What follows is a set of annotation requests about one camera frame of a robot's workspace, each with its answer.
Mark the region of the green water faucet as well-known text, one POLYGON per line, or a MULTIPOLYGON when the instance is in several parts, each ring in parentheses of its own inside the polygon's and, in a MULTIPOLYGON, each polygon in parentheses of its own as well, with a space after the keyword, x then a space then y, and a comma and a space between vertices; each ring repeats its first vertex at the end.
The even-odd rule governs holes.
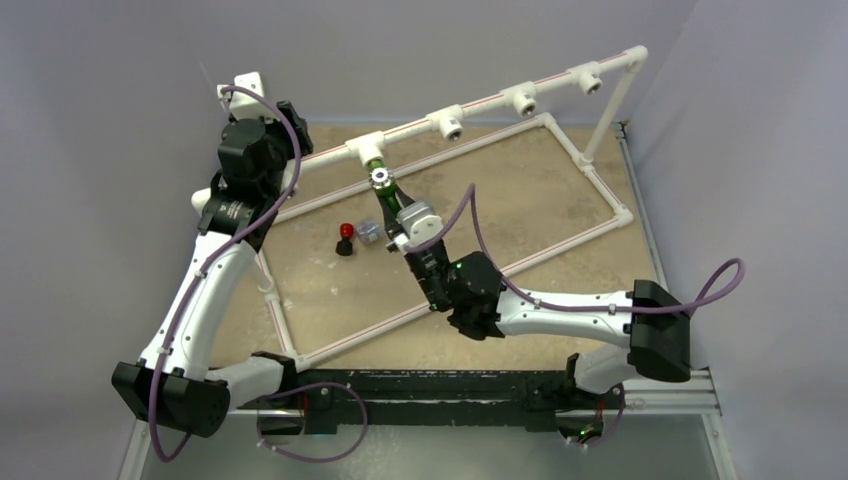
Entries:
POLYGON ((393 173, 385 166, 380 159, 370 161, 366 165, 368 171, 368 181, 371 189, 378 199, 378 191, 382 189, 397 188, 393 173))

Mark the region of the white pvc pipe frame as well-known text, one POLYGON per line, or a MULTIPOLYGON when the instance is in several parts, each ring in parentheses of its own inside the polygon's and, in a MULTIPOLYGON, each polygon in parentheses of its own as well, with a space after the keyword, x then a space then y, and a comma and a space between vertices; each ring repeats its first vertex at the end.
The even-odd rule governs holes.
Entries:
POLYGON ((401 256, 375 242, 340 257, 335 230, 378 215, 359 154, 382 154, 400 186, 443 215, 474 184, 488 247, 518 283, 590 293, 651 276, 615 134, 647 57, 634 46, 391 128, 320 129, 299 195, 260 257, 272 287, 242 281, 212 365, 267 350, 315 368, 558 370, 595 349, 568 336, 467 339, 429 309, 401 256))

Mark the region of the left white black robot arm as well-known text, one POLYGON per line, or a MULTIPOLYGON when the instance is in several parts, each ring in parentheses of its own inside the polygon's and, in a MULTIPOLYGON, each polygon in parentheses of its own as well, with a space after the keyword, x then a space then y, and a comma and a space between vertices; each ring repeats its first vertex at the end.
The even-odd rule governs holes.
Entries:
POLYGON ((154 338, 111 384, 139 420, 156 429, 210 437, 226 414, 259 397, 284 409, 297 399, 291 359, 260 352, 234 366, 210 365, 226 308, 258 256, 278 201, 291 193, 298 159, 313 151, 306 121, 282 100, 235 92, 221 132, 219 170, 199 201, 191 263, 154 338))

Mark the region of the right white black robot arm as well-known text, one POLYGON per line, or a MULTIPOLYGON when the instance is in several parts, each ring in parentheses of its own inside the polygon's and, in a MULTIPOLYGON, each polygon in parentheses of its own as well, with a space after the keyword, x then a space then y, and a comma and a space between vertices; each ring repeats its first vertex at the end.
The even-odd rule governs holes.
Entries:
POLYGON ((482 250, 451 260, 446 226, 432 209, 401 190, 377 197, 389 250, 399 251, 433 312, 477 341, 557 335, 601 342, 569 358, 564 399, 584 407, 637 377, 683 383, 691 378, 687 307, 660 284, 638 279, 628 290, 562 294, 521 289, 482 250))

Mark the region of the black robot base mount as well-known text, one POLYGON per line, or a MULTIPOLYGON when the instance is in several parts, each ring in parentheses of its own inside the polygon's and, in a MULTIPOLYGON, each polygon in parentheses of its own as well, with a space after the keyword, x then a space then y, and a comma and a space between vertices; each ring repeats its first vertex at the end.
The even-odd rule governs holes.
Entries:
POLYGON ((331 434, 342 425, 521 427, 555 432, 559 414, 591 419, 599 408, 616 411, 623 386, 603 394, 581 391, 568 370, 346 370, 313 369, 291 388, 292 398, 259 399, 249 409, 306 415, 309 434, 331 434))

